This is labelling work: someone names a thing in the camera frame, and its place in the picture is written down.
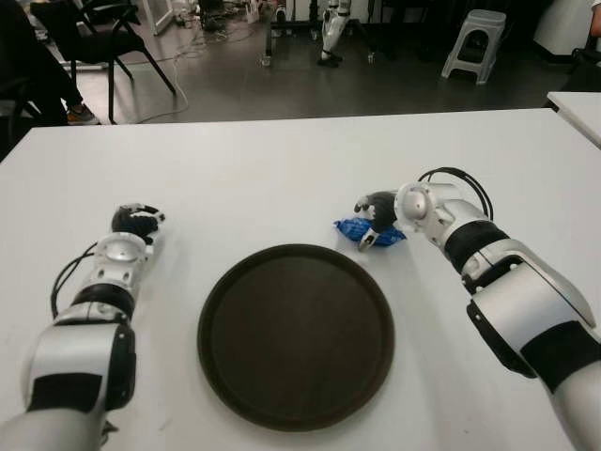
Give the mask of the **right robot hand black glove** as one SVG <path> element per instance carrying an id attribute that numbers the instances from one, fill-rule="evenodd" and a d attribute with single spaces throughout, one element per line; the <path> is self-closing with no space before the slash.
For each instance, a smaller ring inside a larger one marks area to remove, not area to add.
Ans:
<path id="1" fill-rule="evenodd" d="M 359 241 L 360 252 L 367 251 L 383 232 L 393 227 L 397 219 L 394 201 L 395 194 L 393 192 L 380 191 L 364 195 L 356 202 L 354 212 L 371 222 L 370 228 Z"/>

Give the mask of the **left robot hand black glove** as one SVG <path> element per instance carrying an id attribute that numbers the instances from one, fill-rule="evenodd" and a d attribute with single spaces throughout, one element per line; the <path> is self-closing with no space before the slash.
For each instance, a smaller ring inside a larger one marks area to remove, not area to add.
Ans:
<path id="1" fill-rule="evenodd" d="M 130 233 L 151 245 L 165 219 L 163 212 L 149 205 L 127 204 L 117 208 L 111 221 L 111 231 Z"/>

